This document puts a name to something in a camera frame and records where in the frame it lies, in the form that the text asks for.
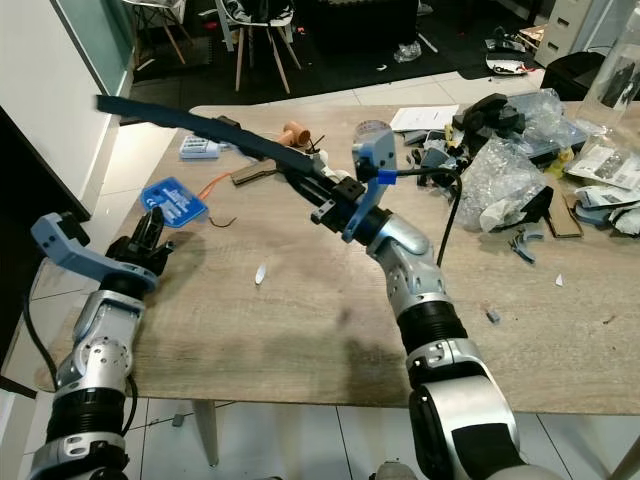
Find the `white tiled floor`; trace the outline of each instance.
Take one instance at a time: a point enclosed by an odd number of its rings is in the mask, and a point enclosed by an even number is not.
[[[473,103],[494,92],[535,90],[543,75],[540,71],[527,77],[468,81],[452,72],[273,105]],[[148,124],[120,129],[95,215],[85,225],[92,248],[104,251],[111,242],[173,133]],[[39,300],[32,308],[45,343],[92,287],[55,268],[43,272],[34,295]],[[27,385],[40,364],[33,358],[35,350],[21,331],[8,368]],[[38,395],[20,479],[26,478],[33,452],[44,441],[51,401],[49,394]],[[233,403],[220,404],[217,412],[221,462],[212,470],[200,445],[191,402],[141,399],[127,435],[129,479],[250,480],[279,475],[286,480],[366,480],[380,463],[394,459],[417,471],[406,410]],[[179,428],[169,421],[176,413],[187,415]],[[518,414],[516,419],[524,456],[565,479],[604,478],[640,433],[637,417]]]

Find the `white sticker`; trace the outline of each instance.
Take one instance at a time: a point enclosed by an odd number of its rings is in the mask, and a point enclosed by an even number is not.
[[[258,267],[258,271],[256,272],[256,285],[260,285],[264,280],[264,276],[267,274],[267,264],[263,263]]]

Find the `orange wire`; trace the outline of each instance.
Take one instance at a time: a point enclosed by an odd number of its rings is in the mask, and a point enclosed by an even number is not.
[[[213,190],[213,187],[215,186],[215,184],[218,183],[223,178],[228,177],[229,175],[231,175],[231,173],[232,172],[225,172],[222,175],[218,175],[216,178],[211,180],[209,182],[209,184],[206,187],[204,187],[202,189],[202,191],[198,194],[198,198],[200,200],[204,200],[205,198],[207,198],[209,196],[209,194],[211,193],[211,190]]]

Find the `white drawer unit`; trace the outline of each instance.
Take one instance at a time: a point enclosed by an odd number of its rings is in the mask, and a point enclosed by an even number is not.
[[[571,53],[593,3],[598,0],[556,0],[536,61],[547,66]]]
[[[570,53],[611,47],[635,4],[636,0],[556,0],[536,61],[546,67]]]

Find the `clear plastic container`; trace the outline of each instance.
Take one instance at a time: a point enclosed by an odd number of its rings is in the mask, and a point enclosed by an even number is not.
[[[605,134],[620,122],[638,90],[640,1],[578,109],[576,124],[591,134]]]

